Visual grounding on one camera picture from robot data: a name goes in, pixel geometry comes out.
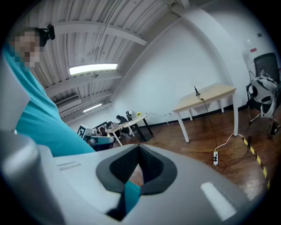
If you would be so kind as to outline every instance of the white wall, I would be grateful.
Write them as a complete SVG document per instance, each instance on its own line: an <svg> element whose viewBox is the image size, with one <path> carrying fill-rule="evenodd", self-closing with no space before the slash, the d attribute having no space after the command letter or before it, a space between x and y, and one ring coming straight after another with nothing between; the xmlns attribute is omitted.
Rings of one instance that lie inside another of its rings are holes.
<svg viewBox="0 0 281 225"><path fill-rule="evenodd" d="M78 120L75 120L74 122L68 124L68 126L71 129L73 129L75 132L77 132L80 127L80 124L83 124L89 128L94 128L97 125L99 125L105 121L107 121L107 122L112 121L112 115L111 115L110 111L108 110L108 107L95 111Z"/></svg>
<svg viewBox="0 0 281 225"><path fill-rule="evenodd" d="M268 52L277 54L266 30L240 3L220 0L205 5L203 9L227 31L236 47L240 49L250 70L253 70L254 57ZM257 33L262 33L263 37L259 38ZM248 54L249 47L246 45L248 39L258 49L256 54ZM116 114L123 116L128 109L158 115L170 113L180 97L193 92L193 86L200 89L215 82L227 84L222 71L223 67L210 46L191 26L180 21L149 46L138 59L122 81L113 99L112 109ZM244 98L246 92L242 90L245 83L248 83L249 75L245 73L243 76L245 80L240 82L242 87L238 88L241 92L240 97ZM230 100L224 102L224 106L229 104ZM208 107L209 111L219 108L217 103L212 103ZM205 108L201 107L192 110L192 115L205 112ZM185 112L181 115L183 118L188 117ZM176 117L150 115L147 121L149 124L155 124L165 122L166 119L176 120Z"/></svg>
<svg viewBox="0 0 281 225"><path fill-rule="evenodd" d="M253 59L259 55L274 52L280 64L278 51L258 18L244 5L236 0L215 0L202 7L230 34L233 41L240 48L244 61L255 74ZM250 53L250 48L257 48L257 52Z"/></svg>
<svg viewBox="0 0 281 225"><path fill-rule="evenodd" d="M122 116L129 109L163 115L171 113L181 97L194 92L194 86L200 89L216 82L226 83L216 57L207 43L180 20L137 61L124 78L112 108ZM209 110L217 108L215 102ZM205 107L192 110L193 115L205 112ZM166 119L176 120L176 117L150 115L146 120L155 124Z"/></svg>

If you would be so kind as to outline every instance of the ceiling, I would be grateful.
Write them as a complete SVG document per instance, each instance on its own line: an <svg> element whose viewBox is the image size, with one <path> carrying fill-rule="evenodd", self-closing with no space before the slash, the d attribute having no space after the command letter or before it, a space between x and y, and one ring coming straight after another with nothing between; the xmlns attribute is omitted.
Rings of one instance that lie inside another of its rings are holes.
<svg viewBox="0 0 281 225"><path fill-rule="evenodd" d="M167 0L43 0L21 26L46 28L52 24L56 38L48 41L33 75L48 97L57 103L79 95L82 103L60 113L64 121L82 115L97 103L108 103L128 69L166 27L179 16ZM70 76L72 66L118 63L114 71Z"/></svg>

